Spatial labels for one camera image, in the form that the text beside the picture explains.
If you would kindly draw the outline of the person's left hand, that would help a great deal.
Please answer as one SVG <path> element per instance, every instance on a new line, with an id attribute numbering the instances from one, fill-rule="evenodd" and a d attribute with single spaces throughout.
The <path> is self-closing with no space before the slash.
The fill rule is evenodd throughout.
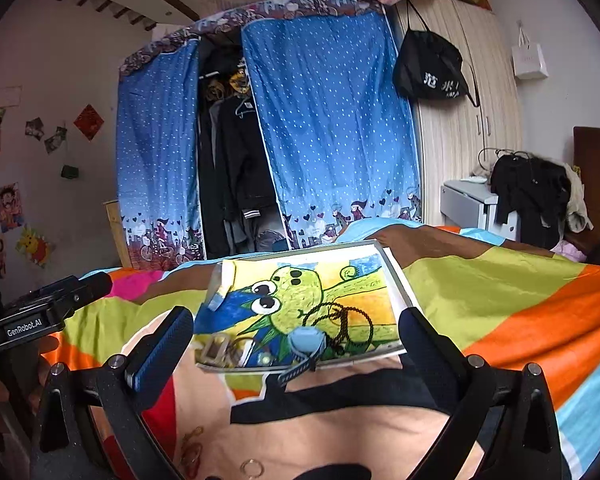
<path id="1" fill-rule="evenodd" d="M 50 363 L 44 354 L 57 350 L 59 341 L 47 335 L 15 351 L 0 352 L 0 431 L 13 419 L 26 433 L 32 432 Z"/>

